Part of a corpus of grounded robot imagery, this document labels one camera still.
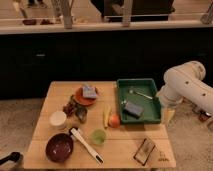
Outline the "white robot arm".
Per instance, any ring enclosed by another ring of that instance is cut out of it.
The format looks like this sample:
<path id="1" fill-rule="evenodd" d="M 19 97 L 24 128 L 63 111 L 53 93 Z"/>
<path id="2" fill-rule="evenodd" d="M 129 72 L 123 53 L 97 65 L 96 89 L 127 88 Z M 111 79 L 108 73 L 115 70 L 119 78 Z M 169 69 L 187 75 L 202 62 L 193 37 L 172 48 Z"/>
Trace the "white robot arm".
<path id="1" fill-rule="evenodd" d="M 164 73 L 164 85 L 157 92 L 163 124 L 169 123 L 184 98 L 213 114 L 213 87 L 203 82 L 205 75 L 206 69 L 199 61 L 174 66 Z"/>

